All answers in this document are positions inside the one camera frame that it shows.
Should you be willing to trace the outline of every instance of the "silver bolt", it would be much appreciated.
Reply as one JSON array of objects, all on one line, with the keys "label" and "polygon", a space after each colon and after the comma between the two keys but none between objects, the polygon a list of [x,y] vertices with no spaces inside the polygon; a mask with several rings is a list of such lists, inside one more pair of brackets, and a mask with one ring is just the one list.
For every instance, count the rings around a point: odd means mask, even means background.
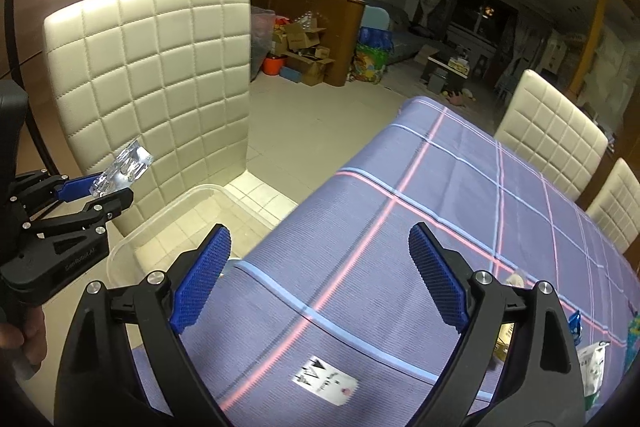
[{"label": "silver bolt", "polygon": [[549,293],[552,293],[554,290],[554,287],[551,285],[551,283],[547,281],[542,281],[540,285],[538,285],[538,287],[540,288],[540,291],[545,295],[549,295]]},{"label": "silver bolt", "polygon": [[494,278],[491,277],[491,274],[489,272],[485,272],[484,270],[482,270],[476,273],[476,280],[479,283],[486,285],[486,284],[489,284],[492,280],[494,280]]},{"label": "silver bolt", "polygon": [[146,276],[146,281],[149,284],[159,284],[164,280],[164,273],[161,271],[156,271],[156,272],[151,272],[149,275]]},{"label": "silver bolt", "polygon": [[86,286],[86,292],[91,293],[91,295],[95,295],[100,291],[100,288],[102,288],[100,281],[93,281]]}]

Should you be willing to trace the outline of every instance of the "white label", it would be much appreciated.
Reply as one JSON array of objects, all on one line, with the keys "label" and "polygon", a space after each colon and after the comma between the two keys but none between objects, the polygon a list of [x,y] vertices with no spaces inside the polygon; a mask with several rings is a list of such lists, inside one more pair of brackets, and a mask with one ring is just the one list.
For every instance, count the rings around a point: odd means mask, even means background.
[{"label": "white label", "polygon": [[355,378],[318,357],[311,357],[291,380],[334,405],[346,404],[358,388]]}]

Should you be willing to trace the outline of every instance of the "chair backrest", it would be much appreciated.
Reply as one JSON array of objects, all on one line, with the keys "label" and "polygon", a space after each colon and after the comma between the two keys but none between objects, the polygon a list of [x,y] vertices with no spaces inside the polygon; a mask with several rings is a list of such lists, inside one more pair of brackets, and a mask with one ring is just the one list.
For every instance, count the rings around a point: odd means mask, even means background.
[{"label": "chair backrest", "polygon": [[640,232],[640,182],[620,158],[587,209],[620,253],[625,253]]},{"label": "chair backrest", "polygon": [[531,70],[522,74],[495,139],[572,201],[591,180],[607,148],[607,137],[596,124]]},{"label": "chair backrest", "polygon": [[246,166],[249,0],[84,0],[44,21],[60,121],[82,172],[141,137],[155,156],[115,224],[126,235],[186,190]]}]

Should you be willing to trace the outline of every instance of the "purple plaid tablecloth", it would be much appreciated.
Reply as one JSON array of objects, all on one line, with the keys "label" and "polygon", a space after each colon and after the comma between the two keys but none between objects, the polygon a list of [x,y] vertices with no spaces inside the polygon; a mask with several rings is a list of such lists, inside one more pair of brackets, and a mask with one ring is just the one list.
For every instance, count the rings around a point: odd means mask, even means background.
[{"label": "purple plaid tablecloth", "polygon": [[[622,379],[629,302],[640,282],[589,218],[536,170],[428,98],[396,120],[293,211],[213,289],[182,336],[237,427],[403,427],[458,334],[446,326],[408,254],[425,221],[445,248],[499,280],[516,268],[552,282],[582,344],[611,341],[599,403]],[[143,350],[150,402],[166,410]],[[356,378],[335,406],[292,382],[316,356]],[[472,410],[485,407],[501,366]]]}]

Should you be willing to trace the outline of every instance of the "human hand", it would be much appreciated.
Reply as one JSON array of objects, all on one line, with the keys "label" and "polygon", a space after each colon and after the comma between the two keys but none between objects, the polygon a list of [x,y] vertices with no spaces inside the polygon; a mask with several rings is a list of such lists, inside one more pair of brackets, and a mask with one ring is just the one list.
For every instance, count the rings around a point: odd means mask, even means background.
[{"label": "human hand", "polygon": [[47,356],[47,330],[41,307],[27,311],[24,332],[11,324],[0,324],[0,349],[18,348],[32,365],[38,365]]}]

